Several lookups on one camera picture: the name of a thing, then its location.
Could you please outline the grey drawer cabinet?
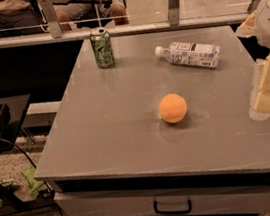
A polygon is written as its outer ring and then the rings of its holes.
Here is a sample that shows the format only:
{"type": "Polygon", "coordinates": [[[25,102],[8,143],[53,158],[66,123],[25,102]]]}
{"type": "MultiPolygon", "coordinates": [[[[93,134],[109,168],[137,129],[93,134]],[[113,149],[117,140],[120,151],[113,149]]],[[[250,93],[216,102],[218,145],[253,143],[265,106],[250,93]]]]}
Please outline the grey drawer cabinet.
{"type": "Polygon", "coordinates": [[[250,55],[229,27],[115,37],[115,64],[101,69],[81,46],[36,178],[53,186],[68,216],[165,216],[153,202],[190,199],[167,216],[270,213],[270,117],[249,116],[250,55]],[[155,55],[174,42],[220,47],[216,68],[155,55]],[[159,115],[181,95],[178,123],[159,115]]]}

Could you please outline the green crumpled bag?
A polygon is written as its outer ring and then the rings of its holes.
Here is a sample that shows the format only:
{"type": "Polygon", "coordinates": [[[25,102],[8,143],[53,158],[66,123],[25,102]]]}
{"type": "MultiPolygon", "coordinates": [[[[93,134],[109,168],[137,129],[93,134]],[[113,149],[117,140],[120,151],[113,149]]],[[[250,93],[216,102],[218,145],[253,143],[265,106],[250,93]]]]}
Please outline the green crumpled bag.
{"type": "Polygon", "coordinates": [[[23,176],[27,182],[28,192],[30,196],[37,197],[48,192],[48,187],[44,181],[39,181],[34,178],[35,168],[33,166],[28,167],[23,171],[23,176]]]}

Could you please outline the seated person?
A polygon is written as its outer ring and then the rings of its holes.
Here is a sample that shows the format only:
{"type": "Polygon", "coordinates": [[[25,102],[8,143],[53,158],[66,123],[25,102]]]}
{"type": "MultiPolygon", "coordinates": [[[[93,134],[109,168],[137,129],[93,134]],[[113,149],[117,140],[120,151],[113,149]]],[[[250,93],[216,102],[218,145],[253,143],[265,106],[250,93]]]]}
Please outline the seated person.
{"type": "Polygon", "coordinates": [[[98,4],[94,6],[91,0],[78,0],[79,2],[67,5],[56,4],[54,6],[58,21],[65,31],[71,31],[70,23],[84,19],[88,13],[95,12],[101,18],[114,19],[115,25],[126,25],[129,23],[127,10],[123,0],[111,0],[108,6],[98,4]]]}
{"type": "Polygon", "coordinates": [[[33,0],[0,0],[0,38],[44,33],[33,0]]]}

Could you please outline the green soda can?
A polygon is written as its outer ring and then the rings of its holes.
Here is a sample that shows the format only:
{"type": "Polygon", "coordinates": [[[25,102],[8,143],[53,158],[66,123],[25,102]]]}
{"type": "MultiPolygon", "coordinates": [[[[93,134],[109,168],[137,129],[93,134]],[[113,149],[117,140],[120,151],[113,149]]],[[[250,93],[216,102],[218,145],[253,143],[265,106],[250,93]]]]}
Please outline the green soda can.
{"type": "Polygon", "coordinates": [[[100,68],[113,66],[115,59],[109,32],[103,27],[98,27],[92,29],[90,34],[91,47],[97,66],[100,68]]]}

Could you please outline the orange fruit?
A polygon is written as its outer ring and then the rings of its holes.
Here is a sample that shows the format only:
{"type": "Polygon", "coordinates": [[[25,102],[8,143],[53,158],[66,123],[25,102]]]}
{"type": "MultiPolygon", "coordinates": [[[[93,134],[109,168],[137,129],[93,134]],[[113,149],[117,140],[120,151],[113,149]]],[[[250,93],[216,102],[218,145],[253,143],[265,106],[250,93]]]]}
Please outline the orange fruit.
{"type": "Polygon", "coordinates": [[[181,95],[167,94],[159,103],[159,115],[168,123],[180,122],[187,113],[187,102],[181,95]]]}

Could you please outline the clear plastic water bottle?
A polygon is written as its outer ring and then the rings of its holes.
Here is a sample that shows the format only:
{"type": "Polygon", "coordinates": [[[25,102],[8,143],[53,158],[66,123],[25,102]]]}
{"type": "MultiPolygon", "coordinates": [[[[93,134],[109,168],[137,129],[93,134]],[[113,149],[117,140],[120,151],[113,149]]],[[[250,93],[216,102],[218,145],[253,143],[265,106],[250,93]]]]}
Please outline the clear plastic water bottle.
{"type": "Polygon", "coordinates": [[[174,65],[216,68],[220,47],[211,44],[174,42],[168,48],[157,46],[155,55],[174,65]]]}

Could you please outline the seated person left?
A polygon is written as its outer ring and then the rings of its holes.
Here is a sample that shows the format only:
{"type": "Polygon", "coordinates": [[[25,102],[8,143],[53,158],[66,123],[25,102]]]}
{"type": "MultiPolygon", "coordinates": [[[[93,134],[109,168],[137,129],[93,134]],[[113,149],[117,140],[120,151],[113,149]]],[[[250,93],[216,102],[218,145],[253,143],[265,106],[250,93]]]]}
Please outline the seated person left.
{"type": "Polygon", "coordinates": [[[0,38],[44,33],[33,0],[0,0],[0,38]]]}

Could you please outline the seated person right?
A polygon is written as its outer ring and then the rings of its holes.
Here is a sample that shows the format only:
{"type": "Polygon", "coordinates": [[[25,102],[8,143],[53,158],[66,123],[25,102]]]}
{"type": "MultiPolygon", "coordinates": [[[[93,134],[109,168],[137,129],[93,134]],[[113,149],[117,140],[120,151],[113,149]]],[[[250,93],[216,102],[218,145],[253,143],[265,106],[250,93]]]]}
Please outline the seated person right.
{"type": "Polygon", "coordinates": [[[111,0],[108,6],[98,4],[94,6],[91,0],[78,0],[79,2],[67,5],[56,4],[54,6],[58,21],[65,31],[71,31],[70,23],[84,19],[88,13],[95,12],[101,18],[114,19],[115,25],[126,25],[129,23],[127,10],[123,0],[111,0]]]}

